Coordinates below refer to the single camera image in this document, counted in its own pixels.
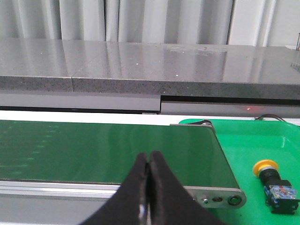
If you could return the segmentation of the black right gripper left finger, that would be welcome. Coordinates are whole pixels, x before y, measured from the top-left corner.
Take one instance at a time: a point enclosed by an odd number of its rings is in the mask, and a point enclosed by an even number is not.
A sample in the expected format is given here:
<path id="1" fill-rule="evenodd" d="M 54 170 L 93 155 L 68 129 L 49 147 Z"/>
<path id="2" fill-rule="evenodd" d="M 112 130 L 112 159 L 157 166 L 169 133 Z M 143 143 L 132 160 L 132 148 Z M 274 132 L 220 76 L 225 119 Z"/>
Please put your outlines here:
<path id="1" fill-rule="evenodd" d="M 148 164 L 145 153 L 139 153 L 129 174 L 115 194 L 82 225 L 145 225 L 147 224 Z"/>

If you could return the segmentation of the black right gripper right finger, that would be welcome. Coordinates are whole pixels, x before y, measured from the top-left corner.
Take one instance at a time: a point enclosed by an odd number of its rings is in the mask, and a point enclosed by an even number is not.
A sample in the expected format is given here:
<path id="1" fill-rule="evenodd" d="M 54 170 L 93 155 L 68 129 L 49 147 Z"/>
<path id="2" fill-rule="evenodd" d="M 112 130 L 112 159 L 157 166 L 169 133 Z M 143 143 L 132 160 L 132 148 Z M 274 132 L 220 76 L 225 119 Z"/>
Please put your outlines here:
<path id="1" fill-rule="evenodd" d="M 185 190 L 163 154 L 150 154 L 150 218 L 153 225 L 222 225 Z"/>

